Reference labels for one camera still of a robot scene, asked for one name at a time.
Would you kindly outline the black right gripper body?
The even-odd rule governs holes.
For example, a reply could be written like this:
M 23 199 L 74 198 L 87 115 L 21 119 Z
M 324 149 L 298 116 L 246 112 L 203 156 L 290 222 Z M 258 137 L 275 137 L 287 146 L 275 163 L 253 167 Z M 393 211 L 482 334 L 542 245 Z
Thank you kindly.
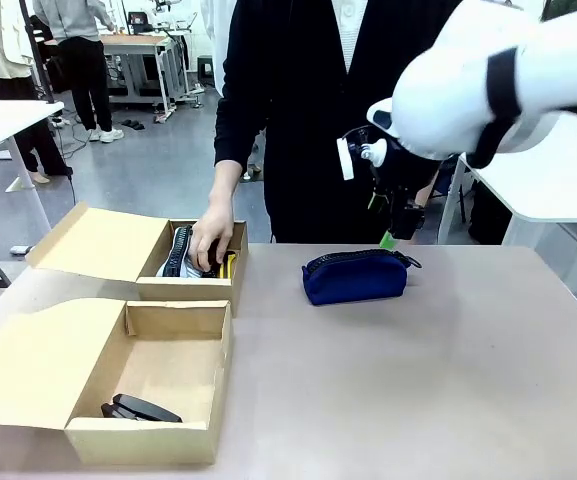
M 423 226 L 424 208 L 416 200 L 416 194 L 399 188 L 390 200 L 389 233 L 395 240 L 410 240 Z

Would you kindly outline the person right hand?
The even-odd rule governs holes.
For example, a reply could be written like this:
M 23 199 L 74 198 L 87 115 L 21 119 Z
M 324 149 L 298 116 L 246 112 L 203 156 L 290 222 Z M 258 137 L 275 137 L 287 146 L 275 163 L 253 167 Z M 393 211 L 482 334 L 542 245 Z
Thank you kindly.
M 211 200 L 204 215 L 192 228 L 188 254 L 194 267 L 209 271 L 213 263 L 222 263 L 233 229 L 232 199 Z

